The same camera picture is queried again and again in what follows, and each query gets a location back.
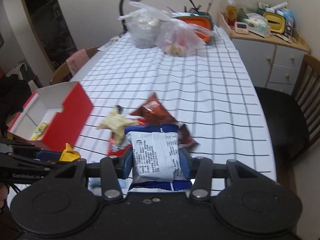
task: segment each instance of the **table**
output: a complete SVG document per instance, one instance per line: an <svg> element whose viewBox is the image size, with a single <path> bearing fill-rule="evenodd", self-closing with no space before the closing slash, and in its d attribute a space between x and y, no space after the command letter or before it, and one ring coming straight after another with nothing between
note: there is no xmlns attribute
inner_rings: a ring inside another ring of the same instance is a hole
<svg viewBox="0 0 320 240"><path fill-rule="evenodd" d="M123 106L123 115L130 117L127 114L154 91L200 144L192 156L215 163L237 159L276 180L270 135L255 89L231 40L221 28L215 26L215 32L208 46L189 57L166 55L158 47L137 49L128 33L107 52L96 54L73 78L94 104L75 144L82 157L88 163L105 157L110 130L95 127L114 105ZM222 189L224 180L213 179L211 195Z"/></svg>

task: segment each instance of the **wooden cabinet top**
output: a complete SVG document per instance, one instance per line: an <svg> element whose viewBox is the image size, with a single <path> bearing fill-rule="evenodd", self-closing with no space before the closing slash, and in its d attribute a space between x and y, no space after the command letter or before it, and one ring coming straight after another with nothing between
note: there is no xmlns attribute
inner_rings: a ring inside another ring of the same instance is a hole
<svg viewBox="0 0 320 240"><path fill-rule="evenodd" d="M218 27L221 27L229 36L230 39L243 39L243 40L253 40L253 41L262 41L273 43L277 45L282 45L294 49L299 49L310 53L310 45L306 42L304 38L300 36L296 29L293 30L292 43L282 40L279 37L271 35L269 38L263 38L257 34L249 32L249 34L239 34L236 31L231 30L227 24L224 16L221 13L218 13Z"/></svg>

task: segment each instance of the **clear plastic bag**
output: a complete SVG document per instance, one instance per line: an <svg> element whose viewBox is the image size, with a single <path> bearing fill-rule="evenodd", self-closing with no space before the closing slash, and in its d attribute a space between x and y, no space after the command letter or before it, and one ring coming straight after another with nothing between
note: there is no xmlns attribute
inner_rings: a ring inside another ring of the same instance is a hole
<svg viewBox="0 0 320 240"><path fill-rule="evenodd" d="M126 25L137 48L146 49L154 47L160 32L160 20L168 21L170 17L160 10L143 3L129 2L128 4L140 9L120 16L118 20L132 18Z"/></svg>
<svg viewBox="0 0 320 240"><path fill-rule="evenodd" d="M184 56L192 54L195 49L205 45L205 42L196 34L212 36L212 31L196 24L187 24L179 19L170 19L161 26L156 45L167 54Z"/></svg>

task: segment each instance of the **orange container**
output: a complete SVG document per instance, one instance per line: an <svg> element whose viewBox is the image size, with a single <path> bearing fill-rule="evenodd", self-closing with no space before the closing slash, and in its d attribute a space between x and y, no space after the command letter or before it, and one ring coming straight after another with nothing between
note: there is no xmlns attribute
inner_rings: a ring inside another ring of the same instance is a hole
<svg viewBox="0 0 320 240"><path fill-rule="evenodd" d="M184 21L185 23L193 23L201 27L212 30L211 23L206 17L199 16L186 16L186 17L177 17L177 19ZM200 33L196 33L204 42L209 42L211 40L210 36L204 36Z"/></svg>

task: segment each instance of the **chair backrest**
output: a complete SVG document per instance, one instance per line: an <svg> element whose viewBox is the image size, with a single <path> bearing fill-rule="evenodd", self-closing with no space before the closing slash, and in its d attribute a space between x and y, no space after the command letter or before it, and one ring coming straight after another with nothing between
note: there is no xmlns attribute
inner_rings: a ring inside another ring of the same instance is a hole
<svg viewBox="0 0 320 240"><path fill-rule="evenodd" d="M98 48L99 47L92 47L86 49L85 52L87 53L89 58L92 58L98 52ZM71 73L68 64L65 62L53 73L50 84L53 85L64 82L69 75L71 75Z"/></svg>
<svg viewBox="0 0 320 240"><path fill-rule="evenodd" d="M298 102L309 129L309 148L320 138L320 60L306 54L292 96Z"/></svg>

